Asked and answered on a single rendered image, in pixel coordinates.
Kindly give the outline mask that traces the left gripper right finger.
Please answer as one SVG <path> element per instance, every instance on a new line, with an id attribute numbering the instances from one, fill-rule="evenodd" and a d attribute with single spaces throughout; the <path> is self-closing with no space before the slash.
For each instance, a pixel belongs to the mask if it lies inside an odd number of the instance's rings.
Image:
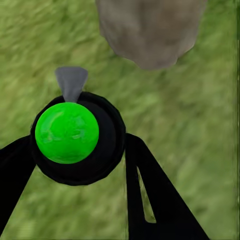
<path id="1" fill-rule="evenodd" d="M 129 240 L 210 240 L 140 136 L 125 146 Z M 139 168 L 156 223 L 144 219 Z"/>

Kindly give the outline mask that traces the pesticide atomizer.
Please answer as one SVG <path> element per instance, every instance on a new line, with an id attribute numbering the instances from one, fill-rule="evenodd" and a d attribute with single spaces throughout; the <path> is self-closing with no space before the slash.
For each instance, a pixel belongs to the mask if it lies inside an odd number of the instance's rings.
<path id="1" fill-rule="evenodd" d="M 54 70 L 61 96 L 36 115 L 30 132 L 35 164 L 70 186 L 88 186 L 107 177 L 121 162 L 127 127 L 105 97 L 82 92 L 88 71 L 77 66 Z"/>

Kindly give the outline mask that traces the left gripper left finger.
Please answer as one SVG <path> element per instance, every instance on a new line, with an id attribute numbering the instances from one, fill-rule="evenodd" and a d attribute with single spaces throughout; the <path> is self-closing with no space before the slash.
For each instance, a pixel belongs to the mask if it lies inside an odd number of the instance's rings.
<path id="1" fill-rule="evenodd" d="M 0 235 L 36 166 L 30 135 L 0 149 Z"/>

